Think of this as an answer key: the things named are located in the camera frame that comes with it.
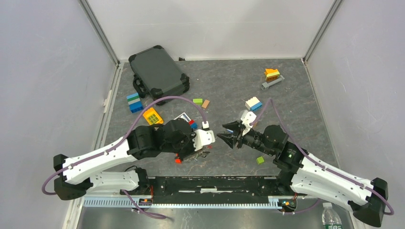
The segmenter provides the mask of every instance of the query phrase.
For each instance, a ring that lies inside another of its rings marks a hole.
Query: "bottle cap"
[[[324,207],[324,208],[331,208],[331,207],[332,207],[332,203],[323,203],[323,207]]]

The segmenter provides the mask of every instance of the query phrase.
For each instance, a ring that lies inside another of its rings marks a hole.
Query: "water bottle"
[[[331,203],[323,203],[322,224],[325,229],[343,229],[341,218],[338,213],[332,209]]]

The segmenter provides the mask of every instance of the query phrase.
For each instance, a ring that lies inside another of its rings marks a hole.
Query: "floor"
[[[272,97],[276,101],[280,115],[288,125],[301,146],[320,159],[336,166],[325,125],[320,116],[311,84],[305,68],[299,59],[272,60],[221,60],[221,61],[182,61],[177,64],[190,76],[190,90],[183,96],[210,100],[205,110],[210,128],[215,133],[222,133],[222,124],[237,119],[240,111],[245,109],[245,101],[256,96],[261,102]],[[285,80],[262,91],[265,68],[277,68]],[[124,65],[120,78],[117,97],[106,137],[106,144],[123,136],[137,113],[132,114],[128,108],[126,96],[135,93],[132,86],[133,72],[128,63]],[[152,99],[142,99],[144,106]],[[163,106],[155,106],[163,120],[168,121],[186,112],[197,123],[201,117],[197,110],[184,101],[170,101]],[[274,111],[265,111],[255,130],[263,131],[267,125],[278,124]],[[141,118],[139,125],[147,125]],[[221,139],[212,144],[211,153],[197,161],[189,160],[182,164],[174,162],[174,154],[161,153],[156,158],[119,165],[110,171],[124,171],[131,165],[147,170],[149,176],[212,176],[212,175],[276,175],[278,169],[272,164],[272,158],[244,146],[239,150],[230,149]],[[263,156],[265,162],[256,163],[256,158]],[[299,200],[298,209],[314,203],[313,199]],[[347,211],[336,208],[344,228],[352,229]],[[127,229],[136,228],[322,228],[321,215],[323,207],[318,205],[312,211],[295,216],[282,216],[274,210],[251,209],[154,209],[170,219],[155,220],[132,213],[124,208],[84,208],[80,226],[83,229]]]
[[[320,159],[336,166],[325,125],[320,116],[311,84],[300,59],[270,60],[221,60],[181,61],[177,64],[190,77],[190,90],[186,98],[203,98],[210,102],[205,110],[210,129],[223,133],[222,124],[237,119],[246,109],[245,101],[256,96],[262,103],[272,97],[284,122],[301,146]],[[265,68],[277,68],[285,80],[262,91]],[[126,63],[121,75],[114,110],[109,123],[106,144],[123,136],[138,113],[132,114],[126,96],[135,93],[132,86],[133,72]],[[141,100],[144,106],[152,102],[150,97]],[[173,100],[155,110],[164,121],[169,121],[182,112],[201,125],[202,118],[197,109],[184,101]],[[263,131],[268,125],[278,124],[272,108],[268,108],[255,130]],[[139,125],[148,125],[141,118]],[[145,158],[131,164],[122,164],[109,171],[124,171],[131,165],[147,170],[149,176],[213,176],[213,175],[276,175],[279,169],[272,164],[272,158],[244,146],[232,150],[221,139],[216,138],[211,153],[206,158],[174,162],[175,155],[161,153],[156,158]],[[256,158],[263,156],[265,162],[258,165]]]

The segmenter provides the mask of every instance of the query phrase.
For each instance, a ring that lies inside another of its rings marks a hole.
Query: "black cable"
[[[127,172],[128,170],[132,169],[133,167],[138,168],[138,166],[130,166],[130,167],[128,167],[127,169],[125,169],[125,171],[124,171],[124,172]]]

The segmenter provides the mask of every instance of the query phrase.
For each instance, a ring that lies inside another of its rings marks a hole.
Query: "yellow lego block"
[[[149,123],[149,125],[153,125],[156,123],[163,124],[163,119],[160,117],[160,115],[155,111],[155,109],[152,107],[145,111],[142,115],[146,121]]]
[[[265,71],[266,82],[273,81],[280,76],[280,72],[277,69],[267,69]]]

